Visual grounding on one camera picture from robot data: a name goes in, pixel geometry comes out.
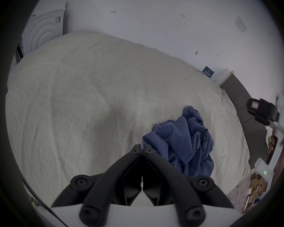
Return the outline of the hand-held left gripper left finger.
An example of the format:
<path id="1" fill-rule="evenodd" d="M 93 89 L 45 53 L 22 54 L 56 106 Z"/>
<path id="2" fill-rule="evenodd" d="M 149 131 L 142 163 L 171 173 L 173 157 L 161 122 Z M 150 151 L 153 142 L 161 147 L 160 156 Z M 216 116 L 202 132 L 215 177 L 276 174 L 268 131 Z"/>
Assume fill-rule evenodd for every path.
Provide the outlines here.
<path id="1" fill-rule="evenodd" d="M 80 221 L 89 227 L 104 226 L 112 203 L 130 206 L 141 193 L 140 157 L 141 145 L 134 145 L 106 172 L 74 176 L 51 207 L 82 204 Z"/>

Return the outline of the person's right hand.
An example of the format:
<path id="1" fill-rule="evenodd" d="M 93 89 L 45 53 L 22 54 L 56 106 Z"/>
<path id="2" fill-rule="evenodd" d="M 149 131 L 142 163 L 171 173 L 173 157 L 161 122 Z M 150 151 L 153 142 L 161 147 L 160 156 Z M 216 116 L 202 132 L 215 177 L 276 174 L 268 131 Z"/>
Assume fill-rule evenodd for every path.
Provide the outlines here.
<path id="1" fill-rule="evenodd" d="M 273 130 L 272 134 L 268 137 L 268 160 L 267 160 L 268 163 L 270 162 L 270 159 L 274 153 L 276 143 L 277 143 L 277 137 L 275 136 L 275 130 Z M 284 139 L 282 141 L 282 146 L 283 146 L 282 152 L 273 170 L 274 175 L 272 181 L 276 181 L 279 178 L 284 168 Z"/>

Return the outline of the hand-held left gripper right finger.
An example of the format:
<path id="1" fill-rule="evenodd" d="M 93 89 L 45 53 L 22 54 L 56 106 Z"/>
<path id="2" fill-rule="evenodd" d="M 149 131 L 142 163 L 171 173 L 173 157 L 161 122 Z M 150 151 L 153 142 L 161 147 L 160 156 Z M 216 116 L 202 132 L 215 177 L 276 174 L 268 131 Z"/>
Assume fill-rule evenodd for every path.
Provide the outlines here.
<path id="1" fill-rule="evenodd" d="M 230 200 L 207 176 L 180 174 L 150 145 L 142 150 L 143 192 L 154 206 L 174 205 L 180 226 L 201 226 L 207 217 L 204 206 L 218 210 L 235 210 Z"/>

